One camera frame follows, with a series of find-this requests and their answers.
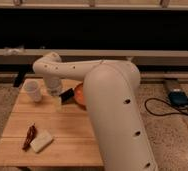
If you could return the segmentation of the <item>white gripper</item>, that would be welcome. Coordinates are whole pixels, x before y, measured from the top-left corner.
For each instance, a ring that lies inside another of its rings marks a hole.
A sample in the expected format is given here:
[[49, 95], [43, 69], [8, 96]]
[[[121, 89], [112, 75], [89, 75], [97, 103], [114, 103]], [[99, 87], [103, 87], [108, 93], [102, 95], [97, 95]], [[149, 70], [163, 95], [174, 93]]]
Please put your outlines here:
[[65, 102], [74, 96], [74, 91], [72, 88], [62, 92], [62, 82], [59, 78], [52, 77], [45, 80], [45, 85], [47, 87], [47, 92], [52, 96], [59, 96], [61, 102]]

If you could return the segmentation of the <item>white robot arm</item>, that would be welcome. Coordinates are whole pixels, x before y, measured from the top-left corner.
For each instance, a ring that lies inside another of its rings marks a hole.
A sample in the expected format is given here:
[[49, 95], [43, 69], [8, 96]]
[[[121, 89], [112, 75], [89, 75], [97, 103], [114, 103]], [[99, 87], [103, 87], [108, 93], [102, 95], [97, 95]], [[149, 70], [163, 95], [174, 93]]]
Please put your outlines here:
[[135, 92], [140, 72], [129, 60], [64, 62], [54, 52], [33, 63], [50, 93], [61, 80], [83, 82], [83, 95], [105, 171], [158, 171]]

